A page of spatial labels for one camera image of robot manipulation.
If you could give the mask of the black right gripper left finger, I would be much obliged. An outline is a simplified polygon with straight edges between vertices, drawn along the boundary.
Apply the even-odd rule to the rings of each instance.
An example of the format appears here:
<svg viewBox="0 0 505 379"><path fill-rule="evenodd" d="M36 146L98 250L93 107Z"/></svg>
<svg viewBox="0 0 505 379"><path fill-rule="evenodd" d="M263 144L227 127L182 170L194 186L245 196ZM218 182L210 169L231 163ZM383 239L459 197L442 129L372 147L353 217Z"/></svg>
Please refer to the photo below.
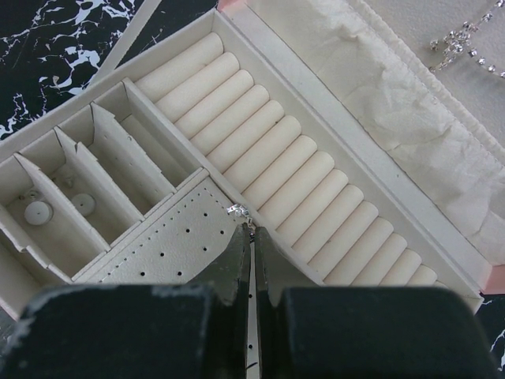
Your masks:
<svg viewBox="0 0 505 379"><path fill-rule="evenodd" d="M55 287L25 307L4 378L243 378L249 229L183 285Z"/></svg>

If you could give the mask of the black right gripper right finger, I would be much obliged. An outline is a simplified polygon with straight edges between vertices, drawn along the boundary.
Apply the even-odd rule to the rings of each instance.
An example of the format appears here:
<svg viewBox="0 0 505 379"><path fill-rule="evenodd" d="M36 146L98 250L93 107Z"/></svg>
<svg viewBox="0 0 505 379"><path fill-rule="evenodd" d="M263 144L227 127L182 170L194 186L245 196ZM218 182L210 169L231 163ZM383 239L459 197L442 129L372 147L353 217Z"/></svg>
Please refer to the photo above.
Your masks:
<svg viewBox="0 0 505 379"><path fill-rule="evenodd" d="M263 378L495 378L473 312L442 287L320 287L255 232Z"/></svg>

